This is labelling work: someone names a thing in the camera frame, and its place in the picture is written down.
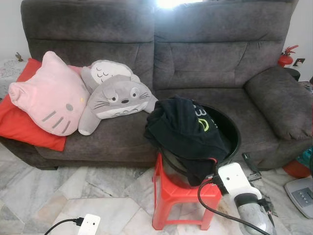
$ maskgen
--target tile floor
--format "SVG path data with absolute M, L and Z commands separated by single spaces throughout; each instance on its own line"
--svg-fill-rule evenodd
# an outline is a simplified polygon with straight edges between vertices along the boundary
M 195 225 L 152 228 L 153 169 L 60 167 L 42 171 L 30 167 L 0 145 L 0 235 L 43 235 L 53 224 L 86 213 L 101 217 L 97 235 L 240 235 L 237 222 L 214 216 L 208 231 Z M 293 180 L 283 170 L 263 172 L 257 186 L 274 204 L 278 235 L 313 235 L 306 219 L 288 199 L 283 184 Z M 223 197 L 218 210 L 238 216 L 235 205 Z M 171 219 L 197 219 L 203 208 L 176 205 Z M 76 235 L 71 222 L 51 235 Z

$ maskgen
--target red plastic stool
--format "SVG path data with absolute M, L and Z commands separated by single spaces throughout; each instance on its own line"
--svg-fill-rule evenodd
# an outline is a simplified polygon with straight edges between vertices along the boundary
M 159 198 L 157 198 L 156 177 L 160 177 Z M 153 175 L 155 187 L 155 211 L 152 226 L 155 230 L 162 230 L 167 224 L 198 224 L 201 230 L 208 230 L 213 213 L 205 210 L 202 220 L 167 220 L 172 206 L 176 203 L 198 202 L 198 188 L 181 188 L 167 177 L 163 171 L 162 155 L 157 156 L 155 172 Z M 216 209 L 222 195 L 214 184 L 206 185 L 201 191 L 202 200 L 211 208 Z

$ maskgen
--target fire extinguisher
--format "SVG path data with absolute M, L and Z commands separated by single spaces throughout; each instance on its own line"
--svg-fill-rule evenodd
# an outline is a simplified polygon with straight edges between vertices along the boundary
M 292 49 L 297 48 L 299 45 L 295 45 L 292 47 L 287 47 L 285 50 L 285 53 L 282 52 L 282 55 L 279 57 L 278 64 L 281 67 L 284 67 L 285 65 L 290 65 L 293 62 L 292 57 L 290 56 L 291 53 L 295 53 L 292 51 Z

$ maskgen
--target red pillow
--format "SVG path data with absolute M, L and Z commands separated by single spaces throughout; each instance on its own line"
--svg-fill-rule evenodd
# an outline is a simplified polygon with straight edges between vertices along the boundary
M 17 81 L 27 81 L 40 67 L 41 62 L 28 59 Z M 66 142 L 65 136 L 50 134 L 37 126 L 26 112 L 12 104 L 9 95 L 0 103 L 0 136 L 57 151 L 63 151 Z

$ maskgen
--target grey fabric upholstery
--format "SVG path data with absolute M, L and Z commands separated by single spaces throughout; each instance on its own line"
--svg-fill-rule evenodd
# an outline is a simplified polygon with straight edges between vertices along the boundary
M 276 66 L 291 11 L 290 2 L 276 1 L 159 9 L 154 89 L 241 88 Z
M 157 98 L 179 94 L 213 106 L 240 130 L 235 159 L 247 152 L 261 168 L 282 166 L 312 144 L 310 96 L 272 68 L 293 0 L 201 2 L 155 12 L 153 1 L 24 0 L 31 55 L 41 60 L 53 50 L 76 66 L 114 60 L 128 65 Z M 146 117 L 141 112 L 103 120 L 91 136 L 69 136 L 62 153 L 0 141 L 39 168 L 152 166 L 156 149 L 142 136 Z
M 283 68 L 262 72 L 245 89 L 280 138 L 312 137 L 312 95 Z
M 66 63 L 100 59 L 126 64 L 152 88 L 154 18 L 151 6 L 122 2 L 24 0 L 22 22 L 34 59 L 47 50 Z

